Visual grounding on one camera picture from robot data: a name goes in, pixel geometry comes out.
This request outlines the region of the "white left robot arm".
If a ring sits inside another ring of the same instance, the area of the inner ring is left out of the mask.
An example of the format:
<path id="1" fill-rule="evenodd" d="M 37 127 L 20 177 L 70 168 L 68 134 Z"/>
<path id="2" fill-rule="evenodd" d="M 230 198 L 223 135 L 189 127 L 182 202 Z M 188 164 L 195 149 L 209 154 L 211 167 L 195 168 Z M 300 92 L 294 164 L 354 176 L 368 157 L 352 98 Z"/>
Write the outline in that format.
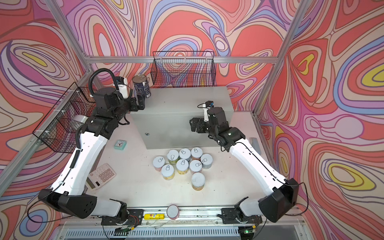
<path id="1" fill-rule="evenodd" d="M 133 91 L 128 80 L 114 78 L 114 87 L 91 92 L 96 102 L 92 114 L 75 133 L 76 148 L 58 179 L 49 189 L 40 190 L 39 201 L 52 209 L 85 219 L 89 216 L 110 217 L 124 223 L 129 213 L 127 205 L 118 200 L 98 200 L 84 193 L 88 175 L 116 128 L 126 114 L 136 110 Z"/>

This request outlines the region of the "yellow can pull tab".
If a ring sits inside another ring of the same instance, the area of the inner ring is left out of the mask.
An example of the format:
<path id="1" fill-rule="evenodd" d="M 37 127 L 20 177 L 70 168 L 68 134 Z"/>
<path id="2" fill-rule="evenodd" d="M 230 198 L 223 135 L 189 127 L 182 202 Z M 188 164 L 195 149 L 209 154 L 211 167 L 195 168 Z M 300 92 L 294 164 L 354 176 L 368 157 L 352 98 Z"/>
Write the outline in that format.
<path id="1" fill-rule="evenodd" d="M 175 176 L 175 169 L 172 165 L 166 164 L 162 167 L 161 173 L 165 180 L 172 180 Z"/>

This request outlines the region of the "yellow green can plastic lid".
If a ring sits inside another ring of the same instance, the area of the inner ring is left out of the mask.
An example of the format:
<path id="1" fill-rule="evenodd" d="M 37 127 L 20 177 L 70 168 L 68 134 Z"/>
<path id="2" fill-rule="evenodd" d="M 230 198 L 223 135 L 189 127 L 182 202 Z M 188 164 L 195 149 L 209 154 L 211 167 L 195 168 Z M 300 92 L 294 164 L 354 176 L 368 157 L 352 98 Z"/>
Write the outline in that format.
<path id="1" fill-rule="evenodd" d="M 192 187 L 196 191 L 200 191 L 204 188 L 206 178 L 202 173 L 194 173 L 191 178 Z"/>

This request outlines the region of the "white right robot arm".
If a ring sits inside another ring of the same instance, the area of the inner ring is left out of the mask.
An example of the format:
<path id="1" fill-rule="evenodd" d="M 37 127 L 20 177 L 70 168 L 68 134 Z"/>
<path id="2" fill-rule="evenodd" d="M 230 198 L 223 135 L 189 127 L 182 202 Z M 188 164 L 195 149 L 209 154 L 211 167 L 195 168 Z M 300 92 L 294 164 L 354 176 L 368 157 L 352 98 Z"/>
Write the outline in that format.
<path id="1" fill-rule="evenodd" d="M 241 200 L 238 203 L 240 213 L 247 217 L 264 215 L 267 220 L 276 223 L 296 205 L 299 183 L 278 173 L 238 128 L 230 127 L 221 107 L 214 107 L 212 101 L 198 107 L 204 110 L 204 117 L 190 120 L 192 132 L 208 134 L 209 139 L 214 140 L 222 151 L 236 157 L 258 181 L 265 194 L 260 199 Z"/>

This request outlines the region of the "dark blue tin can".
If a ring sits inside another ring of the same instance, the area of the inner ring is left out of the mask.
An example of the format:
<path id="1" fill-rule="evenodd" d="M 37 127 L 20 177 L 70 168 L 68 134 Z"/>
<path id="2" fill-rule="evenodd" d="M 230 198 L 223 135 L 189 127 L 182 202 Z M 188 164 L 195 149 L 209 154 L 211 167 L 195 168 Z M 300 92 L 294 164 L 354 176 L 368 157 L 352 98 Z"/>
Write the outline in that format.
<path id="1" fill-rule="evenodd" d="M 149 78 L 146 75 L 136 75 L 132 79 L 136 94 L 149 98 L 151 96 Z"/>

